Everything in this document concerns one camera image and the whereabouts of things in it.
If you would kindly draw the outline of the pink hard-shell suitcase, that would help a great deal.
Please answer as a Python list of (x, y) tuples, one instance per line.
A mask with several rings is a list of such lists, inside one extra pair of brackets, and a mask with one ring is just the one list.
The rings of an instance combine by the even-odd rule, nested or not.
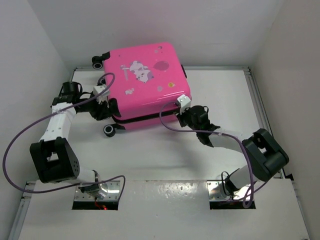
[(174, 46), (169, 42), (113, 49), (93, 56), (92, 67), (104, 69), (101, 84), (113, 83), (107, 97), (107, 118), (114, 123), (103, 128), (112, 137), (116, 130), (130, 130), (176, 120), (176, 105), (191, 104), (187, 75)]

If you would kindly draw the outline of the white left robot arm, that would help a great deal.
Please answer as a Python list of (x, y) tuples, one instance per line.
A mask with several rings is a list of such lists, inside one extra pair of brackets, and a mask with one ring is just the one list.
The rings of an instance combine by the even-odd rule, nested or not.
[[(79, 189), (94, 198), (102, 199), (108, 194), (105, 184), (98, 184), (101, 180), (98, 172), (80, 166), (79, 160), (68, 142), (72, 121), (77, 113), (88, 112), (96, 120), (103, 120), (107, 115), (106, 101), (96, 99), (85, 102), (72, 96), (56, 97), (51, 105), (54, 116), (50, 117), (47, 129), (39, 142), (31, 144), (29, 150), (42, 183), (93, 183), (83, 185)], [(74, 104), (85, 102), (80, 106)]]

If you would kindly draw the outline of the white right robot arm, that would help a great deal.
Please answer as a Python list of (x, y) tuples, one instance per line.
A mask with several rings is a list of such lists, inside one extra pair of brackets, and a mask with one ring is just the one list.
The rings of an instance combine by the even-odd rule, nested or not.
[(224, 194), (232, 195), (245, 185), (258, 180), (267, 182), (285, 165), (289, 157), (273, 136), (264, 128), (255, 131), (251, 137), (244, 139), (240, 135), (223, 130), (209, 120), (209, 110), (196, 105), (176, 115), (181, 127), (196, 131), (198, 140), (205, 146), (225, 148), (242, 153), (251, 167), (238, 168), (224, 181)]

